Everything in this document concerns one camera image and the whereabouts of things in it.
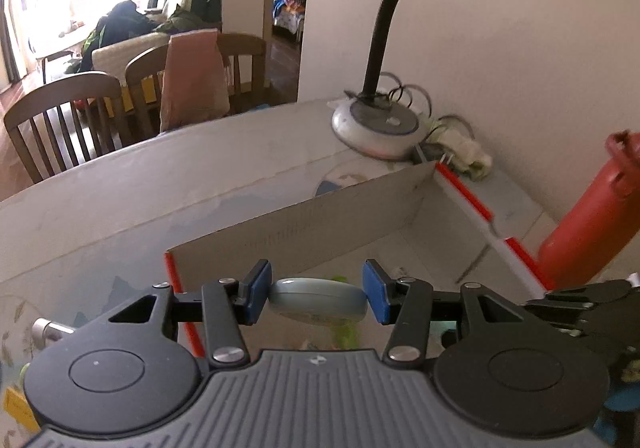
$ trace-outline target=open box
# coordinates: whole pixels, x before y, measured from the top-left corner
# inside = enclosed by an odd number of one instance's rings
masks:
[[[374,258],[392,277],[426,280],[436,290],[476,281],[515,303],[545,290],[519,243],[499,237],[491,212],[436,163],[324,193],[188,241],[168,255],[184,291],[223,277],[242,279],[261,258],[271,262],[274,279],[344,277],[361,287],[364,261]],[[390,329],[369,310],[357,325],[357,347],[381,352]],[[242,334],[252,357],[260,349],[300,349],[307,342],[322,350],[334,346],[329,328],[279,316],[268,305]]]

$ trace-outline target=blue gripper pad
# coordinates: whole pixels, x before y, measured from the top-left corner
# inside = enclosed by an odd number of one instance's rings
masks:
[[[387,325],[391,319],[391,304],[386,294],[385,283],[369,260],[362,266],[362,288],[378,323]]]
[[[264,303],[269,296],[269,288],[271,287],[271,263],[258,262],[254,269],[260,269],[260,272],[254,278],[254,282],[249,286],[249,297],[245,311],[246,325],[257,323]]]

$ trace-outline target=yellow sticky note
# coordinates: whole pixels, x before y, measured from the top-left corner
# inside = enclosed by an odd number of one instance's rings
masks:
[[[33,412],[31,411],[31,407],[29,407],[29,403],[27,403],[24,394],[19,392],[15,388],[10,386],[4,391],[2,407],[23,427],[32,432],[37,432],[40,430],[40,427],[33,417]]]

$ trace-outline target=wooden chair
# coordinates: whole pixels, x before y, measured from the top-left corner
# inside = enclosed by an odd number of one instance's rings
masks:
[[[60,121],[60,130],[62,131],[62,137],[65,142],[66,155],[68,155],[72,166],[78,166],[78,156],[76,155],[76,149],[72,143],[72,136],[69,132],[69,127],[67,126],[62,106],[66,103],[70,105],[70,112],[74,126],[74,128],[71,129],[71,132],[75,133],[74,137],[79,142],[84,161],[90,161],[92,157],[84,138],[84,133],[82,132],[78,109],[74,102],[79,99],[84,100],[84,105],[86,107],[84,112],[86,114],[86,121],[93,141],[92,144],[95,150],[95,156],[100,157],[105,153],[115,150],[115,145],[111,136],[109,115],[104,103],[105,97],[109,97],[111,99],[114,111],[114,122],[116,124],[116,129],[118,130],[120,141],[122,142],[123,147],[127,146],[131,143],[131,135],[126,121],[124,120],[124,107],[122,104],[122,89],[120,87],[120,82],[116,78],[113,78],[113,76],[109,76],[103,72],[84,72],[82,74],[74,74],[73,76],[67,76],[66,78],[59,79],[58,81],[44,84],[40,88],[37,88],[18,100],[6,112],[4,116],[4,125],[6,126],[7,133],[14,143],[18,156],[22,160],[24,167],[34,183],[39,183],[43,180],[43,177],[42,174],[40,174],[24,137],[20,132],[19,125],[29,121],[42,162],[44,163],[49,177],[52,177],[56,172],[53,170],[51,165],[49,155],[47,154],[44,142],[40,132],[38,131],[35,118],[39,114],[42,114],[53,155],[55,155],[60,171],[66,171],[67,164],[63,158],[62,151],[60,150],[60,146],[56,138],[56,133],[53,125],[51,124],[51,119],[49,118],[49,110],[52,108],[56,109],[58,119]],[[97,106],[97,117],[96,114],[93,113],[95,111],[94,107],[89,105],[89,98],[95,98],[92,105]]]
[[[159,110],[162,102],[162,87],[160,86],[159,74],[164,70],[168,49],[169,45],[162,45],[146,50],[132,59],[124,72],[133,110],[140,124],[144,139],[151,139],[158,134],[159,125],[156,126],[151,123],[149,111],[153,109]],[[154,92],[156,94],[156,101],[153,103],[146,102],[145,93],[142,89],[142,80],[149,77],[153,79]]]
[[[262,38],[251,34],[220,33],[218,35],[218,48],[222,54],[225,68],[232,71],[233,93],[230,95],[231,113],[253,108],[263,102],[264,76],[266,73],[266,43]],[[164,70],[168,45],[156,47],[140,54],[129,62],[125,71],[127,86],[140,128],[145,139],[149,139],[158,132],[154,131],[149,110],[159,106],[162,97],[162,88],[158,74]],[[251,56],[251,93],[250,99],[242,93],[240,83],[240,56]],[[142,90],[142,80],[153,77],[156,103],[146,103]]]

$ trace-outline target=pink towel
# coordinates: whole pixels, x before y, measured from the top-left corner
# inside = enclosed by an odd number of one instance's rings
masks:
[[[215,29],[171,36],[162,80],[161,132],[210,121],[229,111],[217,39]]]

